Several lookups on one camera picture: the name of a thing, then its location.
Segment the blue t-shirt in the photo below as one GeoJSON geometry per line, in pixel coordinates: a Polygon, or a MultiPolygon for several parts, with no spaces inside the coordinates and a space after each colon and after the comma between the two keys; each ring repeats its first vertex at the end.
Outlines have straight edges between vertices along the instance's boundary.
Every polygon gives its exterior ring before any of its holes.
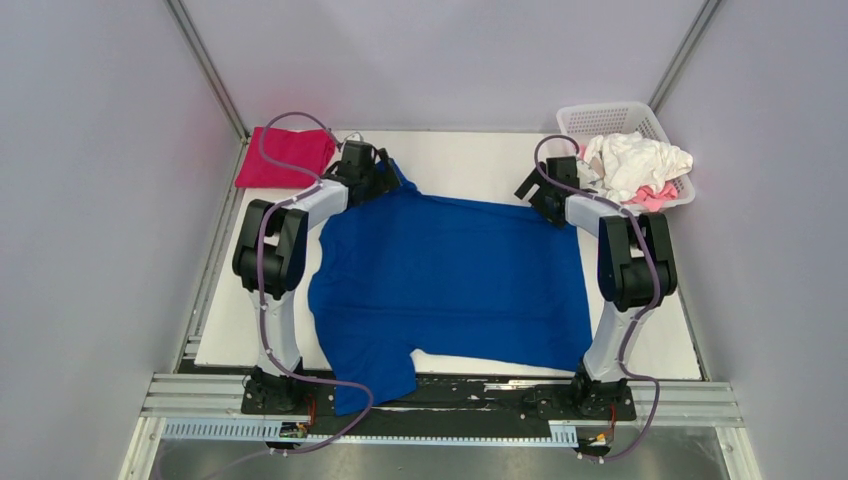
{"type": "Polygon", "coordinates": [[[320,246],[308,305],[340,415],[413,392],[418,350],[572,371],[591,344],[577,233],[528,207],[404,180],[329,218],[320,246]]]}

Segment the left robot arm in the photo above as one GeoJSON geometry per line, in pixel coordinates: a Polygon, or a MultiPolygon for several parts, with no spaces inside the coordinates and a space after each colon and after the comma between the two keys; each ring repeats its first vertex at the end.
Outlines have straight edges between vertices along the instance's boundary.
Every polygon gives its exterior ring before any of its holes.
{"type": "Polygon", "coordinates": [[[400,185],[400,172],[385,149],[346,140],[340,160],[304,191],[248,204],[232,270],[254,306],[260,352],[245,383],[243,413],[287,415],[305,403],[308,382],[296,341],[295,291],[305,273],[309,231],[400,185]]]}

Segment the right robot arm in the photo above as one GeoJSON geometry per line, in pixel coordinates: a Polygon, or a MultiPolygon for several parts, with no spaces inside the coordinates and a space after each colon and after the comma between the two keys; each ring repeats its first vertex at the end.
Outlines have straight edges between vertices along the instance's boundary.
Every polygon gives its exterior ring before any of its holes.
{"type": "Polygon", "coordinates": [[[667,217],[635,213],[581,189],[574,156],[536,165],[515,192],[556,227],[574,226],[597,241],[597,283],[602,314],[588,350],[566,385],[538,387],[538,413],[546,419],[624,420],[635,417],[627,363],[653,310],[673,294],[677,270],[667,217]]]}

